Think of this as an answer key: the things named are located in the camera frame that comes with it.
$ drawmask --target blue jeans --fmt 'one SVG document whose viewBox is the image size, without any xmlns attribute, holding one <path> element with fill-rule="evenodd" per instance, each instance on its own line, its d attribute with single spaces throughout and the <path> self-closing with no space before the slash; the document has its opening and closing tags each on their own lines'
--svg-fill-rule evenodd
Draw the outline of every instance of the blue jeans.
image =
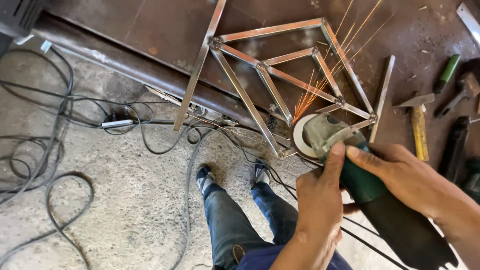
<svg viewBox="0 0 480 270">
<path fill-rule="evenodd" d="M 275 245 L 285 245 L 297 226 L 298 211 L 277 196 L 266 183 L 256 184 L 252 196 L 273 232 L 273 244 L 264 241 L 252 228 L 247 216 L 226 190 L 212 184 L 205 190 L 205 216 L 212 240 L 213 264 L 234 270 L 237 263 L 233 246 L 240 245 L 245 252 Z"/>
</svg>

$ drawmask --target angle grinder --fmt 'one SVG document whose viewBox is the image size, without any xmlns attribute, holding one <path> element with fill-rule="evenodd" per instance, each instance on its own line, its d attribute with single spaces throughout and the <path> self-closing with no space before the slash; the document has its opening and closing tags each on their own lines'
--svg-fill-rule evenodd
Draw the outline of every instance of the angle grinder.
<svg viewBox="0 0 480 270">
<path fill-rule="evenodd" d="M 371 153 L 357 128 L 328 113 L 298 119 L 291 138 L 301 156 L 323 164 L 337 141 Z M 447 263 L 458 266 L 452 249 L 430 221 L 393 196 L 377 176 L 346 158 L 340 183 L 405 265 L 419 270 L 446 269 Z"/>
</svg>

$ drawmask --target metal workbench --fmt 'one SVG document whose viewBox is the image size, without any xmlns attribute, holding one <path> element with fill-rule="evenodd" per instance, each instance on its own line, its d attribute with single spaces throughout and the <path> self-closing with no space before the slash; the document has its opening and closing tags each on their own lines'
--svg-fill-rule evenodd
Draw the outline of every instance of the metal workbench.
<svg viewBox="0 0 480 270">
<path fill-rule="evenodd" d="M 414 91 L 432 92 L 432 85 L 444 62 L 454 53 L 462 59 L 480 55 L 468 30 L 456 15 L 460 0 L 417 1 L 384 0 L 371 20 L 352 43 L 359 50 L 378 28 L 393 14 L 376 36 L 352 61 L 353 70 L 371 103 L 374 103 L 384 69 L 385 58 L 396 55 L 396 65 L 383 110 L 377 142 L 399 143 L 414 150 L 409 117 L 394 110 L 392 103 L 411 97 Z M 337 38 L 341 41 L 350 27 L 359 25 L 377 0 L 354 1 Z M 274 26 L 315 18 L 326 18 L 336 30 L 350 0 L 227 0 L 216 36 L 260 27 Z M 195 65 L 200 46 L 211 20 L 215 0 L 53 0 L 48 13 L 41 16 L 35 34 L 52 41 L 72 53 L 116 70 L 148 85 L 161 88 L 179 98 L 183 96 L 189 75 Z M 293 51 L 317 46 L 328 48 L 319 29 L 239 41 L 231 44 L 256 59 L 265 60 Z M 333 57 L 327 55 L 327 63 Z M 228 59 L 243 88 L 268 121 L 273 100 L 257 72 L 237 60 Z M 308 83 L 315 63 L 299 59 L 278 65 L 278 69 Z M 238 94 L 211 54 L 207 56 L 192 102 L 220 112 L 240 123 L 255 126 Z M 348 103 L 361 107 L 342 74 L 336 75 Z M 275 81 L 290 111 L 294 110 L 301 89 Z M 474 117 L 476 101 L 464 101 L 456 111 L 441 119 L 433 119 L 433 110 L 452 97 L 451 82 L 447 90 L 428 106 L 427 136 L 431 165 L 438 166 L 451 123 L 459 115 Z M 325 103 L 319 98 L 312 109 Z M 347 122 L 358 117 L 343 114 Z M 480 124 L 472 126 L 480 134 Z M 468 154 L 480 155 L 480 144 L 470 136 Z"/>
</svg>

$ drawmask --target grinding disc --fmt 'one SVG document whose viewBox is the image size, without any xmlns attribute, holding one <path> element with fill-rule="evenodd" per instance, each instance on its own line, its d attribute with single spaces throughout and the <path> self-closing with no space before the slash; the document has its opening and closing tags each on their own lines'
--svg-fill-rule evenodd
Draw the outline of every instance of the grinding disc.
<svg viewBox="0 0 480 270">
<path fill-rule="evenodd" d="M 307 114 L 302 116 L 298 119 L 291 129 L 291 136 L 292 138 L 292 145 L 298 151 L 298 154 L 302 157 L 309 159 L 309 160 L 318 160 L 315 151 L 311 147 L 311 145 L 305 141 L 303 128 L 308 120 L 312 119 L 313 117 L 317 116 L 318 114 Z"/>
</svg>

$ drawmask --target foot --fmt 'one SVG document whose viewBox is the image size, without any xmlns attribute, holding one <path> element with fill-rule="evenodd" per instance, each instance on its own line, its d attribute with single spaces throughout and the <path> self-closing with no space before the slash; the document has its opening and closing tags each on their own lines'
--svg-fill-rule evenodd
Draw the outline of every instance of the foot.
<svg viewBox="0 0 480 270">
<path fill-rule="evenodd" d="M 260 182 L 270 185 L 270 171 L 268 163 L 265 160 L 256 160 L 255 162 L 255 179 L 253 184 L 256 185 Z"/>
<path fill-rule="evenodd" d="M 202 166 L 197 172 L 197 185 L 202 195 L 211 184 L 215 184 L 212 169 L 208 165 Z"/>
</svg>

